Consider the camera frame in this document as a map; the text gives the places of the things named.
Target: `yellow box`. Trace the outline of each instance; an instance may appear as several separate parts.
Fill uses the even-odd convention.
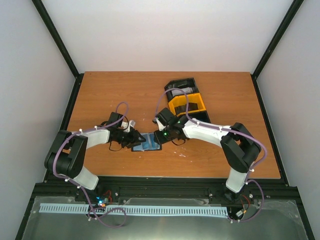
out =
[[[188,111],[188,113],[191,114],[191,113],[196,113],[196,112],[201,112],[206,110],[204,101],[202,100],[200,93],[192,93],[192,94],[188,94],[187,96],[189,99],[189,103],[197,104],[197,107],[198,107],[197,110]],[[175,96],[168,104],[169,104],[170,111],[174,115],[176,115],[175,108],[187,104],[186,96],[184,95]],[[180,116],[183,114],[186,114],[186,112],[180,112],[177,116]]]

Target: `black wire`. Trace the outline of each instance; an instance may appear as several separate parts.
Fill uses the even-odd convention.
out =
[[[176,144],[173,140],[171,140],[171,142],[172,142],[174,145],[176,145],[176,146],[181,146],[181,145],[183,145],[183,144],[186,143],[186,140],[183,139],[183,143],[181,143],[181,144]]]
[[[111,143],[112,143],[112,141],[110,142],[110,146],[109,146],[109,150],[110,150],[110,151],[112,151],[112,152],[119,152],[119,151],[122,149],[122,147],[121,147],[119,150],[113,150],[113,149],[111,149]]]

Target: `yellow and black box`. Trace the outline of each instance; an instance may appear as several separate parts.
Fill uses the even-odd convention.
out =
[[[170,81],[165,85],[164,90],[173,88],[181,89],[187,94],[189,100],[188,114],[191,118],[211,123],[204,101],[193,77]],[[186,114],[187,99],[181,91],[168,91],[166,98],[169,109],[174,115],[181,116]]]

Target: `small white object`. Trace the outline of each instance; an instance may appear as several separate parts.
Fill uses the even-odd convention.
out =
[[[158,120],[158,118],[155,118],[155,120],[156,120],[156,123],[158,124],[158,128],[160,131],[165,129],[165,126],[162,125],[162,123]]]
[[[244,214],[244,212],[242,210],[238,211],[235,215],[240,218],[242,215]]]

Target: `blue object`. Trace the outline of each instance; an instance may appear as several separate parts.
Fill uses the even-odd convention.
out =
[[[159,150],[160,145],[155,142],[155,134],[153,132],[149,133],[141,133],[141,135],[145,138],[145,142],[142,142],[138,146],[134,146],[132,148],[133,151],[154,151],[154,150]]]

